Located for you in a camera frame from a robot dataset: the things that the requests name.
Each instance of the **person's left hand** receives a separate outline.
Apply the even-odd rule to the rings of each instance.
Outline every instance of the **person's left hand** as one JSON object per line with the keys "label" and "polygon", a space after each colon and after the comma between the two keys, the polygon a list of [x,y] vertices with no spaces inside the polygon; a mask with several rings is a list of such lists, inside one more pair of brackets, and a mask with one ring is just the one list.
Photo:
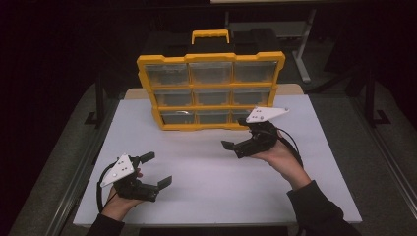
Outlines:
{"label": "person's left hand", "polygon": [[[143,174],[141,173],[141,169],[138,168],[138,177],[141,178]],[[105,205],[101,214],[110,217],[112,219],[122,221],[129,210],[141,203],[143,200],[135,200],[135,199],[124,199],[119,197],[116,193],[114,187],[111,187],[110,194],[108,195],[107,204]]]}

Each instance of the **metal stand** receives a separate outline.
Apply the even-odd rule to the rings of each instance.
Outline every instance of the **metal stand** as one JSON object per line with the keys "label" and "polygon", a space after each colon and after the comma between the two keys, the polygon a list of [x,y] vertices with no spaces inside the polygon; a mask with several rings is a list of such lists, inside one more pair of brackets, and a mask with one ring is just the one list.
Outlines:
{"label": "metal stand", "polygon": [[96,112],[90,112],[89,117],[85,121],[86,125],[95,125],[95,128],[98,129],[101,125],[101,122],[104,117],[104,94],[103,94],[103,86],[101,84],[101,75],[98,75],[95,79],[95,107]]}
{"label": "metal stand", "polygon": [[292,51],[292,55],[294,56],[295,64],[297,65],[298,71],[300,72],[301,79],[304,83],[308,84],[311,79],[309,73],[307,72],[306,66],[304,66],[304,62],[302,59],[304,48],[307,44],[307,39],[309,38],[310,30],[313,25],[313,20],[316,15],[316,9],[312,9],[310,11],[309,19],[307,20],[307,24],[304,27],[303,35],[301,37],[301,44],[298,50]]}
{"label": "metal stand", "polygon": [[357,63],[355,66],[344,72],[343,74],[336,76],[330,81],[324,83],[323,85],[313,88],[311,90],[306,90],[306,94],[312,93],[321,93],[326,89],[336,85],[337,83],[350,79],[349,84],[345,88],[346,95],[350,97],[358,96],[363,87],[366,87],[365,90],[365,118],[368,121],[369,125],[372,128],[376,128],[376,125],[379,124],[390,124],[389,119],[383,110],[377,110],[380,118],[374,118],[374,96],[375,96],[375,74],[377,65],[375,60],[371,55],[366,54],[364,59]]}

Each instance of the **white tabletop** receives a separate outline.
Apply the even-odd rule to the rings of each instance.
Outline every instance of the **white tabletop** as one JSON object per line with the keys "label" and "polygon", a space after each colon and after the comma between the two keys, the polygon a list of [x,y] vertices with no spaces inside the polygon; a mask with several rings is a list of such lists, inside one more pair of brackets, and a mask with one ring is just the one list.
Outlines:
{"label": "white tabletop", "polygon": [[[281,95],[276,107],[290,112],[271,122],[296,141],[305,169],[328,198],[344,211],[348,222],[360,222],[325,134],[307,95]],[[239,143],[251,137],[248,131],[161,131],[154,122],[149,100],[122,100],[74,223],[91,225],[98,210],[95,186],[106,166],[123,153],[132,156],[154,151],[156,158],[140,166],[143,182],[155,185],[172,175],[172,184],[155,203],[133,208],[127,224],[155,226],[289,225],[296,222],[286,196],[290,185],[261,160],[238,159],[225,150],[221,140]],[[103,189],[103,199],[110,187]]]}

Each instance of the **transparent drawer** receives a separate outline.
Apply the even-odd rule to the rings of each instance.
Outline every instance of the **transparent drawer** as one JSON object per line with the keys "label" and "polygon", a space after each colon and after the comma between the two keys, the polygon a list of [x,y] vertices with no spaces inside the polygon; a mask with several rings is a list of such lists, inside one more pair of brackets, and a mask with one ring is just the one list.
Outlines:
{"label": "transparent drawer", "polygon": [[276,61],[235,62],[235,82],[272,82]]}
{"label": "transparent drawer", "polygon": [[195,88],[193,92],[196,105],[229,104],[230,88]]}
{"label": "transparent drawer", "polygon": [[196,85],[230,83],[231,62],[196,62],[189,65],[192,81]]}
{"label": "transparent drawer", "polygon": [[155,90],[158,106],[189,106],[192,105],[190,89]]}
{"label": "transparent drawer", "polygon": [[170,124],[194,124],[193,111],[161,111],[163,123]]}
{"label": "transparent drawer", "polygon": [[200,124],[224,124],[229,116],[228,110],[201,110],[196,112]]}
{"label": "transparent drawer", "polygon": [[270,88],[234,88],[233,104],[267,105]]}
{"label": "transparent drawer", "polygon": [[248,118],[248,116],[251,114],[252,110],[231,110],[232,115],[232,122],[238,123],[237,120],[240,118]]}
{"label": "transparent drawer", "polygon": [[189,83],[187,64],[145,65],[152,86],[181,86]]}

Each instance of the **dark background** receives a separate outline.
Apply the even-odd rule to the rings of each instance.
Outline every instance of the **dark background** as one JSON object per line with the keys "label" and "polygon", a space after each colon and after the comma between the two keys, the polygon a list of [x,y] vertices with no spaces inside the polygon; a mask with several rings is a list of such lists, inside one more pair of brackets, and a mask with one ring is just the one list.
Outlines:
{"label": "dark background", "polygon": [[[1,235],[9,232],[74,107],[98,76],[109,96],[116,97],[140,86],[136,60],[151,30],[223,28],[221,9],[144,12],[126,7],[170,1],[86,2],[0,3]],[[321,5],[310,39],[336,40],[328,70],[337,73],[369,52],[377,63],[377,79],[417,127],[417,9],[412,1],[354,2]],[[256,11],[236,8],[230,16],[233,21],[305,19],[307,9],[302,5]]]}

